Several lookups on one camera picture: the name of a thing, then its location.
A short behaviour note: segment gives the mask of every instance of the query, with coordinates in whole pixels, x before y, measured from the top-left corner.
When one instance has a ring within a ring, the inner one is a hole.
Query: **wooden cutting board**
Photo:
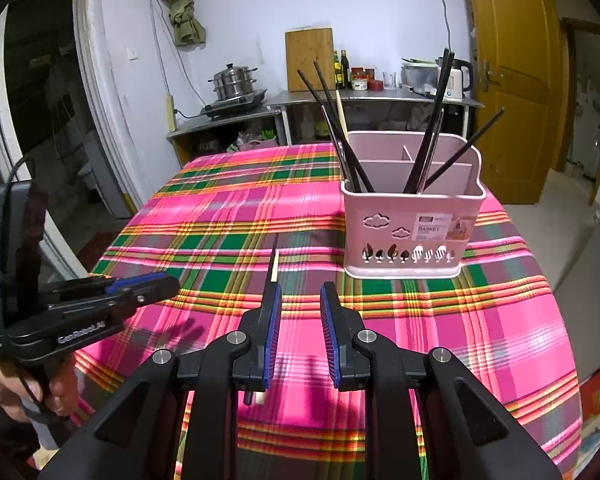
[[[306,91],[306,86],[298,75],[298,69],[315,89],[322,88],[314,68],[318,61],[327,85],[336,88],[335,67],[333,65],[333,31],[331,28],[306,28],[285,33],[286,42],[286,82],[290,92]]]

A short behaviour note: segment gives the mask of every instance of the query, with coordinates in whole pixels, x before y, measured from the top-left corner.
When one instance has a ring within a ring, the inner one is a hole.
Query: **human hand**
[[[45,398],[46,406],[59,416],[71,415],[78,406],[78,379],[74,372],[75,357],[73,354],[64,358],[55,376],[49,383],[50,394]],[[0,361],[0,405],[13,420],[29,422],[22,408],[21,399],[30,399],[22,386],[18,371],[26,381],[31,393],[37,400],[42,400],[43,391],[40,384],[22,368],[16,370],[12,361]]]

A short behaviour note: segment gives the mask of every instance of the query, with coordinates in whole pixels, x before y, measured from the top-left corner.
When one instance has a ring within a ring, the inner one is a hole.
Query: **black chopstick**
[[[438,168],[438,170],[431,175],[425,185],[424,185],[424,189],[427,189],[427,187],[431,186],[431,184],[433,184],[437,179],[440,178],[440,176],[445,173],[446,170],[448,170],[449,168],[451,168],[451,166],[458,161],[458,159],[463,156],[470,147],[472,147],[477,141],[478,139],[480,139],[480,137],[482,137],[489,128],[491,128],[496,121],[502,116],[502,114],[504,113],[504,107],[502,107],[500,110],[498,110],[494,116],[489,119],[485,125],[483,127],[480,128],[480,130],[478,130],[477,132],[475,132],[471,139],[469,139],[457,152],[455,152],[453,155],[451,155],[451,157],[449,158],[448,161],[446,161],[442,166],[440,166]]]
[[[315,102],[318,103],[318,106],[322,109],[322,113],[324,114],[324,119],[327,121],[327,127],[330,128],[333,127],[334,133],[336,133],[336,126],[331,122],[330,117],[329,117],[329,111],[327,110],[327,107],[325,106],[323,100],[320,98],[320,96],[318,95],[318,92],[315,91],[314,86],[309,83],[309,80],[306,78],[306,76],[304,75],[304,72],[300,69],[298,69],[298,75],[300,76],[300,79],[302,79],[302,82],[304,82],[305,86],[308,88],[309,92],[311,92],[311,95],[314,96]],[[358,174],[356,173],[356,167],[352,161],[352,159],[350,158],[350,156],[347,154],[347,150],[344,148],[344,144],[342,145],[344,152],[345,152],[345,162],[347,164],[347,167],[349,168],[349,174],[346,175],[347,178],[351,177],[351,185],[353,186],[353,191],[356,193],[362,193],[362,189],[360,188],[360,181],[358,180]]]
[[[333,126],[331,125],[331,121],[327,115],[327,110],[325,110],[324,105],[320,107],[322,109],[322,114],[324,115],[324,119],[327,121],[327,127],[329,128],[329,136],[331,137],[331,142],[333,143],[333,147],[336,150],[336,155],[338,156],[338,161],[340,163],[340,169],[342,170],[342,174],[344,178],[346,178],[349,182],[353,182],[353,178],[349,173],[349,167],[347,166],[347,159],[342,151],[342,147],[336,138],[336,135],[333,131]]]
[[[329,91],[327,82],[325,81],[324,76],[322,75],[322,69],[320,68],[320,65],[315,59],[314,67],[316,73],[318,74],[318,79],[320,79],[320,84],[322,85],[322,91],[324,92],[324,96],[327,99],[327,104],[329,105],[328,109],[331,112],[331,117],[335,119],[338,117],[338,111],[336,109],[336,105],[333,103],[333,99],[331,99],[331,92]]]
[[[422,137],[422,143],[420,145],[420,149],[418,150],[418,155],[416,156],[411,173],[409,174],[407,183],[402,191],[403,193],[416,193],[418,190],[418,183],[422,178],[422,172],[424,171],[425,162],[431,146],[433,130],[440,115],[440,109],[442,108],[442,101],[445,96],[446,85],[449,82],[449,75],[451,74],[454,57],[455,54],[446,48],[445,55],[443,56],[442,66],[440,67],[438,85],[436,86],[436,97],[433,101],[433,111],[429,122],[427,123],[427,129]]]
[[[360,164],[360,161],[356,157],[356,154],[353,152],[353,148],[349,144],[347,137],[345,137],[344,132],[342,131],[342,125],[340,124],[340,120],[338,118],[338,113],[336,112],[336,108],[333,104],[333,100],[331,99],[331,92],[329,92],[327,83],[324,80],[324,76],[322,75],[322,70],[320,69],[320,65],[318,65],[318,62],[315,60],[314,60],[314,66],[315,66],[315,71],[318,74],[318,79],[320,79],[320,84],[322,85],[322,91],[324,92],[325,96],[327,97],[327,102],[331,105],[330,107],[325,107],[325,110],[330,113],[331,122],[333,123],[334,133],[336,133],[336,136],[338,137],[338,139],[340,139],[340,142],[344,149],[344,153],[347,156],[347,158],[350,160],[353,160],[353,164],[354,164],[356,170],[358,170],[358,173],[360,174],[360,178],[362,179],[362,182],[365,184],[367,192],[375,193],[376,190],[372,186],[371,181],[369,180],[368,176],[366,176],[366,172],[365,172],[364,168],[362,167],[362,164]]]
[[[433,162],[433,154],[436,151],[438,139],[440,138],[440,130],[442,129],[442,121],[444,117],[445,109],[442,108],[442,110],[440,110],[438,120],[436,121],[436,127],[433,130],[433,136],[431,137],[431,146],[429,147],[429,151],[427,152],[427,160],[424,163],[424,168],[422,168],[422,175],[420,176],[420,180],[418,181],[418,188],[416,189],[416,192],[418,193],[422,193],[424,191],[427,175],[429,174],[429,168],[431,167],[431,163]]]
[[[371,185],[371,182],[369,182],[369,179],[366,176],[364,168],[360,164],[360,161],[356,157],[356,154],[353,152],[352,147],[347,142],[347,139],[345,138],[344,134],[342,133],[342,130],[340,129],[337,120],[333,117],[330,117],[327,106],[325,106],[323,100],[318,95],[318,92],[316,92],[314,87],[311,85],[311,83],[309,83],[308,79],[306,78],[306,76],[304,75],[302,70],[298,70],[298,75],[300,76],[300,78],[302,79],[304,84],[306,85],[309,92],[311,92],[312,96],[314,96],[314,99],[318,103],[318,105],[320,105],[321,107],[324,108],[324,113],[326,113],[326,118],[331,123],[331,126],[333,127],[333,132],[342,145],[342,149],[344,150],[344,155],[346,158],[346,163],[347,163],[347,166],[349,167],[349,171],[350,171],[350,176],[351,176],[350,182],[351,182],[351,185],[353,186],[354,192],[362,193],[362,188],[360,187],[360,182],[358,181],[358,174],[356,173],[356,169],[357,169],[358,173],[360,174],[360,177],[362,177],[362,180],[365,183],[366,190],[369,193],[374,193],[375,190],[374,190],[373,186]]]

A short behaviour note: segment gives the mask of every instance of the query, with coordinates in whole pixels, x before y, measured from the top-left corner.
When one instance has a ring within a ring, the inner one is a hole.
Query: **glass cup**
[[[382,86],[385,90],[395,90],[395,72],[382,72]]]

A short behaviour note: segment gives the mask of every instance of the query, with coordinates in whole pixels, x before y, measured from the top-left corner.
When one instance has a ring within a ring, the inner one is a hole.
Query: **product label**
[[[444,240],[451,224],[446,213],[418,213],[413,226],[412,240]]]
[[[454,216],[449,226],[449,232],[446,234],[446,239],[468,240],[476,219],[475,216]]]

